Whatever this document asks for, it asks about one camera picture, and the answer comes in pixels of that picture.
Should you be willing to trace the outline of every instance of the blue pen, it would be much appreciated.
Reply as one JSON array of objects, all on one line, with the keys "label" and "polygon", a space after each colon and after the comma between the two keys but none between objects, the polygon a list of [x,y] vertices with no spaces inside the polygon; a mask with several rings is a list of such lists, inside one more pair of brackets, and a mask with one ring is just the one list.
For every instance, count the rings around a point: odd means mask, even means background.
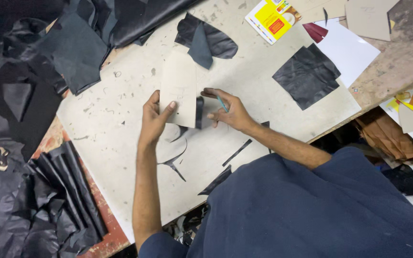
[{"label": "blue pen", "polygon": [[226,108],[226,105],[224,105],[224,102],[221,100],[219,96],[216,96],[217,100],[221,103],[221,106],[226,110],[227,113],[229,113],[229,110]]}]

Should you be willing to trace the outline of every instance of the finger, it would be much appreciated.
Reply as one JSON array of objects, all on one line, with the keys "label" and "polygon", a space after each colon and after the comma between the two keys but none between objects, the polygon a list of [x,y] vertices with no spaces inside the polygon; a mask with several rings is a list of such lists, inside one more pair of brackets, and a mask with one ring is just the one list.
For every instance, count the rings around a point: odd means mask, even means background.
[{"label": "finger", "polygon": [[213,89],[213,88],[204,88],[203,93],[205,97],[210,97],[210,98],[216,98],[216,96],[219,96],[223,101],[229,101],[233,95],[220,90],[220,89]]},{"label": "finger", "polygon": [[224,118],[224,115],[226,115],[226,114],[227,114],[226,110],[224,108],[220,108],[220,109],[217,110],[217,112],[209,113],[207,115],[207,118],[209,118],[211,120],[215,120],[215,121],[224,122],[223,118]]},{"label": "finger", "polygon": [[168,120],[170,115],[173,114],[173,112],[176,109],[176,102],[170,102],[170,104],[165,108],[165,110],[160,114],[160,119],[164,121],[164,123]]},{"label": "finger", "polygon": [[160,100],[160,91],[156,90],[154,91],[154,93],[152,93],[152,95],[149,97],[149,100],[147,101],[147,103],[151,103],[151,104],[157,104]]}]

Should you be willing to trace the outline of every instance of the person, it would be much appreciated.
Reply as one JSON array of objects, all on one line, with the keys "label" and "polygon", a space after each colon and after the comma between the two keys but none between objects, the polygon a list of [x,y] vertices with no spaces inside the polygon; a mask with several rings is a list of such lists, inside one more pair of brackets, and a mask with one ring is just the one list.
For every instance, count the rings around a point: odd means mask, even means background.
[{"label": "person", "polygon": [[156,144],[172,102],[143,106],[133,230],[146,257],[413,257],[413,206],[356,148],[333,155],[255,122],[238,97],[205,88],[229,109],[208,114],[275,153],[240,166],[209,195],[190,247],[162,231]]}]

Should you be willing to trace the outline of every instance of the table surface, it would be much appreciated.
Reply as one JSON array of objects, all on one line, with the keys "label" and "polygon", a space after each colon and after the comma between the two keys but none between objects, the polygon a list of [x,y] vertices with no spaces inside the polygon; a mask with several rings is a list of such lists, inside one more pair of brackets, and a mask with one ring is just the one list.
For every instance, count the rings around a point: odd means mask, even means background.
[{"label": "table surface", "polygon": [[[390,20],[396,23],[392,30],[391,42],[364,38],[379,49],[382,54],[349,88],[362,110],[313,140],[334,131],[396,93],[413,86],[413,0],[401,0],[390,10],[389,16]],[[341,23],[347,26],[345,17],[341,17],[341,20],[343,20]],[[112,50],[103,66],[111,63],[119,55],[119,52],[124,50],[125,48]],[[63,130],[59,119],[55,118],[33,158],[37,158],[41,152],[48,152],[59,147],[63,141],[67,140],[70,140],[69,136]],[[103,242],[93,246],[81,257],[106,258],[127,247],[129,242],[87,168],[83,166],[83,169],[109,233],[104,237]]]}]

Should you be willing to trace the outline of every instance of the sleeve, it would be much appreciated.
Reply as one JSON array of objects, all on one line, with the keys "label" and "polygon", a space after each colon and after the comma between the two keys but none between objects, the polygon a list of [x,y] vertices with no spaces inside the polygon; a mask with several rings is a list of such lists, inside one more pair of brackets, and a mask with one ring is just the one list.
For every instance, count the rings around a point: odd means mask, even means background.
[{"label": "sleeve", "polygon": [[188,247],[166,232],[155,233],[141,245],[139,258],[184,258]]},{"label": "sleeve", "polygon": [[345,147],[336,151],[330,161],[314,169],[313,173],[337,185],[355,182],[356,185],[374,187],[405,199],[358,148]]}]

